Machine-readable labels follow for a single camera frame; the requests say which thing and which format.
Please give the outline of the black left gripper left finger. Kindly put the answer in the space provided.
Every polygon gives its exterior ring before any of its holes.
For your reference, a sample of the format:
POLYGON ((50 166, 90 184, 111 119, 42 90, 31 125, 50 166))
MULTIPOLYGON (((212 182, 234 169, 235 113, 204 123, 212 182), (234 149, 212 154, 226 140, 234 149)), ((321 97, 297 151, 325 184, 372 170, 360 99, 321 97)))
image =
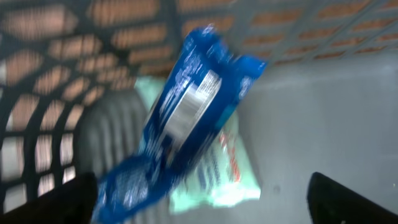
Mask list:
POLYGON ((89 223, 97 196, 94 173, 85 173, 1 215, 1 224, 89 223))

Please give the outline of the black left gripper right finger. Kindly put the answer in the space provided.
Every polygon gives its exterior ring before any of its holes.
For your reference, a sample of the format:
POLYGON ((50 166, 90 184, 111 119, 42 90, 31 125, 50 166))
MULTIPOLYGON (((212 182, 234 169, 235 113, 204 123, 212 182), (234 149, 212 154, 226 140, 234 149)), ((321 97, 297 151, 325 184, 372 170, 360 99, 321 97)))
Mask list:
POLYGON ((313 224, 397 224, 397 214, 319 172, 311 175, 307 203, 313 224))

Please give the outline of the mint green tissue packet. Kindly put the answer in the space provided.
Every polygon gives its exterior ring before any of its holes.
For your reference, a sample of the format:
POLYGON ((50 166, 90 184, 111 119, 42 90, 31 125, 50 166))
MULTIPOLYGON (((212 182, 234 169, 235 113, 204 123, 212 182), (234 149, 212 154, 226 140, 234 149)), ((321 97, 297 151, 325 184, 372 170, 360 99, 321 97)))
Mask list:
POLYGON ((176 215, 201 205, 233 207, 260 196, 233 112, 195 168, 170 191, 169 212, 176 215))

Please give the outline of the blue snack packet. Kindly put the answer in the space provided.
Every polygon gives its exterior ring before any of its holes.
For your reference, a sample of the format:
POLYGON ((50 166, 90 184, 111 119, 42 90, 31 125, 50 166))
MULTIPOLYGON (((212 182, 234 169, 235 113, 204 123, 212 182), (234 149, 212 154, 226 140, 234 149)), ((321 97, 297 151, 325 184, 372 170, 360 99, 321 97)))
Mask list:
POLYGON ((138 153, 99 180, 94 221, 123 222, 166 196, 196 166, 266 67, 258 57, 233 55, 213 26, 190 31, 149 113, 138 153))

